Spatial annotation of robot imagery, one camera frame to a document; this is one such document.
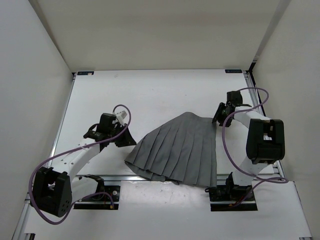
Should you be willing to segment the grey pleated skirt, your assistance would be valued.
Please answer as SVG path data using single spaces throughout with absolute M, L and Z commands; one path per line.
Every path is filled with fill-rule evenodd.
M 148 181 L 216 187 L 216 131 L 210 117 L 184 112 L 145 135 L 124 162 Z

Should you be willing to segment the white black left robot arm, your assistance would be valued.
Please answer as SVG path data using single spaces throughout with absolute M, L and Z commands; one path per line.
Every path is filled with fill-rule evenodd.
M 126 117 L 129 111 L 103 113 L 99 123 L 92 125 L 83 135 L 75 150 L 61 155 L 51 167 L 41 166 L 31 177 L 32 206 L 58 218 L 68 215 L 76 201 L 92 198 L 100 200 L 105 193 L 104 180 L 97 175 L 79 176 L 81 169 L 100 154 L 110 143 L 118 148 L 135 146 Z

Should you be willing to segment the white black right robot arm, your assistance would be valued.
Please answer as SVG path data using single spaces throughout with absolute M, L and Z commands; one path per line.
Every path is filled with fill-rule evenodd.
M 259 173 L 269 165 L 280 161 L 285 156 L 285 129 L 280 119 L 266 117 L 249 104 L 243 103 L 241 90 L 229 91 L 226 102 L 221 102 L 213 117 L 212 122 L 219 123 L 222 127 L 221 139 L 224 151 L 235 171 L 230 173 L 226 182 L 224 193 L 230 200 L 238 199 L 242 193 L 252 188 L 252 181 L 260 183 L 285 184 L 288 182 L 283 177 L 260 178 Z M 245 152 L 246 157 L 237 165 L 232 159 L 227 143 L 226 128 L 232 121 L 241 123 L 248 129 Z

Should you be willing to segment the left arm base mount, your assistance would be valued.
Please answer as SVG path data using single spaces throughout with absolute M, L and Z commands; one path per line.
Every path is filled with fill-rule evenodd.
M 120 200 L 121 186 L 106 183 L 101 177 L 93 174 L 76 176 L 71 183 L 73 202 L 113 202 Z

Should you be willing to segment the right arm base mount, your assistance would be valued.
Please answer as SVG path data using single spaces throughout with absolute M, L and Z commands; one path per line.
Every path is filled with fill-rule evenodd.
M 241 201 L 254 201 L 255 195 L 252 185 L 241 186 L 234 183 L 232 172 L 225 180 L 225 185 L 207 187 L 204 191 L 209 193 L 211 202 L 235 201 L 233 205 Z

